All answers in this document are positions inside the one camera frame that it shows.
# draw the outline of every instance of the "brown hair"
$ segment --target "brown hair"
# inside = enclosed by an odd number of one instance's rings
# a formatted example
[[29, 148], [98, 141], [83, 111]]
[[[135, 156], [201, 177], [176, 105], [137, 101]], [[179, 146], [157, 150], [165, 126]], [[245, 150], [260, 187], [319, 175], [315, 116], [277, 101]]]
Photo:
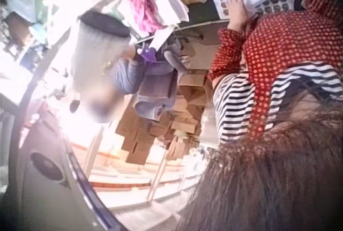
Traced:
[[315, 112], [221, 145], [177, 230], [343, 230], [343, 106]]

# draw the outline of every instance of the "gray shirt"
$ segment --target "gray shirt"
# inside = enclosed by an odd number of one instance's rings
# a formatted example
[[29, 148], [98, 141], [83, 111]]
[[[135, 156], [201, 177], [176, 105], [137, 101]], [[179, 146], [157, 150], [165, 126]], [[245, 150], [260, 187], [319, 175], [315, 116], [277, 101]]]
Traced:
[[121, 58], [112, 67], [109, 77], [112, 84], [125, 95], [135, 94], [143, 81], [145, 70], [146, 67], [142, 58], [135, 61], [129, 58]]

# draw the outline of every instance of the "hand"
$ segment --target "hand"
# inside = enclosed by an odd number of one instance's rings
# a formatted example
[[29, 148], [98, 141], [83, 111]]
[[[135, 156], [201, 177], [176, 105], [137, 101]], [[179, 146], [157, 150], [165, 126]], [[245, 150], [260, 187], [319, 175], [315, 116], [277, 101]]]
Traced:
[[243, 32], [249, 21], [249, 15], [244, 6], [244, 0], [228, 0], [227, 7], [230, 15], [230, 23], [227, 28], [240, 33]]

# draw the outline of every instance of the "clothing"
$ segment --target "clothing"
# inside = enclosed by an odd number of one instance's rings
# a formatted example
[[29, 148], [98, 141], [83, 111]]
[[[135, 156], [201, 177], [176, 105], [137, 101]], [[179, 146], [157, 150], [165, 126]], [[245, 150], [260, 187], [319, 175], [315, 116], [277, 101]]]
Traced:
[[155, 14], [158, 12], [154, 0], [129, 0], [131, 2], [131, 11], [135, 23], [139, 29], [149, 33], [163, 29], [157, 21]]
[[[343, 12], [335, 0], [306, 3], [307, 11], [258, 20], [247, 39], [236, 31], [220, 31], [222, 44], [209, 78], [225, 75], [214, 94], [222, 143], [247, 132], [259, 136], [272, 128], [273, 116], [294, 79], [310, 78], [330, 97], [341, 95]], [[239, 73], [242, 51], [248, 69]]]
[[112, 84], [124, 95], [135, 94], [143, 81], [145, 71], [143, 59], [133, 61], [129, 58], [121, 58], [112, 67], [109, 77]]

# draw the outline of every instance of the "striped shirt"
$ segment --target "striped shirt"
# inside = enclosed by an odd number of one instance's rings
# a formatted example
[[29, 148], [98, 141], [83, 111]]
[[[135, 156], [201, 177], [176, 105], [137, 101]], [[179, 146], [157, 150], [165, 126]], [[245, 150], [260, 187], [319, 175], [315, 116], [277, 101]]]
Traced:
[[[275, 125], [278, 113], [289, 103], [288, 98], [307, 89], [319, 101], [335, 100], [343, 95], [343, 83], [335, 68], [322, 62], [303, 62], [287, 68], [277, 76], [271, 89], [270, 107], [265, 131]], [[248, 71], [229, 74], [217, 84], [213, 102], [220, 143], [237, 140], [247, 133], [254, 106], [254, 84]]]

